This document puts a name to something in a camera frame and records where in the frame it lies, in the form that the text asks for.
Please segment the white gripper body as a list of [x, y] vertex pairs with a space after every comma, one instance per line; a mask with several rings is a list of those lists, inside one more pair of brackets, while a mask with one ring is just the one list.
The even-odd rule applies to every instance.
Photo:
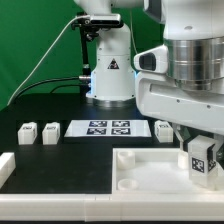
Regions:
[[142, 115], [224, 135], [224, 95], [184, 91], [166, 75], [139, 72], [136, 104]]

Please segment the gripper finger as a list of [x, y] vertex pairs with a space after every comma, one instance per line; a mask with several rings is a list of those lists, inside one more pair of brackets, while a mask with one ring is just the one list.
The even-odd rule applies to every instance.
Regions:
[[174, 124], [173, 129], [177, 139], [180, 142], [180, 149], [186, 150], [188, 148], [188, 141], [191, 138], [188, 128], [185, 126]]
[[213, 137], [215, 143], [208, 150], [208, 159], [219, 163], [224, 167], [224, 136], [215, 134]]

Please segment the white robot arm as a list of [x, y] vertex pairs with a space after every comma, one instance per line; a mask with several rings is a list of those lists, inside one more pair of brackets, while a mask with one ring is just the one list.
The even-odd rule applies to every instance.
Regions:
[[[89, 102], [136, 100], [144, 116], [224, 136], [224, 0], [74, 0], [99, 35]], [[114, 8], [141, 6], [163, 44], [127, 62], [130, 30]]]

